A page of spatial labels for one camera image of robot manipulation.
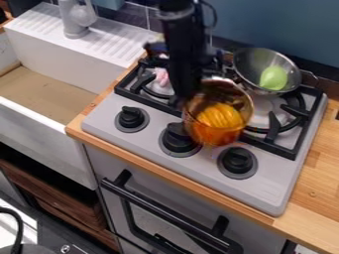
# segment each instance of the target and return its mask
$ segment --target wall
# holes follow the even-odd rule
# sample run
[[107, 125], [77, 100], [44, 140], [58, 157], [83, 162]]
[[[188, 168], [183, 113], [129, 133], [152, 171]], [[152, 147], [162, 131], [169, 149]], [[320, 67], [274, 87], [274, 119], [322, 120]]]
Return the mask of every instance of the wall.
[[339, 66], [339, 1], [208, 0], [214, 35]]

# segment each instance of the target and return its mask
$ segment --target stove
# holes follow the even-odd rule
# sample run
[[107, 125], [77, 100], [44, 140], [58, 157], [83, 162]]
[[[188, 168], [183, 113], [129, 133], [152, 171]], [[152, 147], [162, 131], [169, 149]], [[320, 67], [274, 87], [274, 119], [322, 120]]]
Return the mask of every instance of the stove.
[[170, 91], [153, 89], [139, 64], [82, 122], [83, 131], [122, 147], [272, 216], [293, 190], [327, 105], [302, 85], [282, 97], [254, 97], [255, 115], [239, 142], [200, 147], [184, 132]]

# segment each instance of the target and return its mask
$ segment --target green ball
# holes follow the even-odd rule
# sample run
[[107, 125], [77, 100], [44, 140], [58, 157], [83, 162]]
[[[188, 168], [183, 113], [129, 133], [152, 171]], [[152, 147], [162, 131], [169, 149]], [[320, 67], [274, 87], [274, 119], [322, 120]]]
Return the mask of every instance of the green ball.
[[270, 90], [282, 90], [287, 84], [286, 71], [278, 66], [267, 67], [260, 77], [260, 87]]

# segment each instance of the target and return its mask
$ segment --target orange object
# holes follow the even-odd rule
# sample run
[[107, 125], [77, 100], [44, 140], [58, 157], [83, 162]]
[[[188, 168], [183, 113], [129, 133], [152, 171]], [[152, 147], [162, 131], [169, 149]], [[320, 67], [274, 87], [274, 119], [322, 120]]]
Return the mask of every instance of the orange object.
[[202, 86], [184, 106], [186, 131], [203, 145], [235, 142], [253, 113], [250, 96], [231, 80], [204, 80]]

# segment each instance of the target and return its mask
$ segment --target faucet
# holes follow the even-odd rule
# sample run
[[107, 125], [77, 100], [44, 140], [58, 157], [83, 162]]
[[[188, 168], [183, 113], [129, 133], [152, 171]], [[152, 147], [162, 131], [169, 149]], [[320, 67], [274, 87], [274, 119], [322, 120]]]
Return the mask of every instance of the faucet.
[[63, 32], [67, 38], [79, 39], [89, 33], [88, 27], [96, 20], [96, 14], [90, 0], [80, 5], [77, 0], [58, 0]]

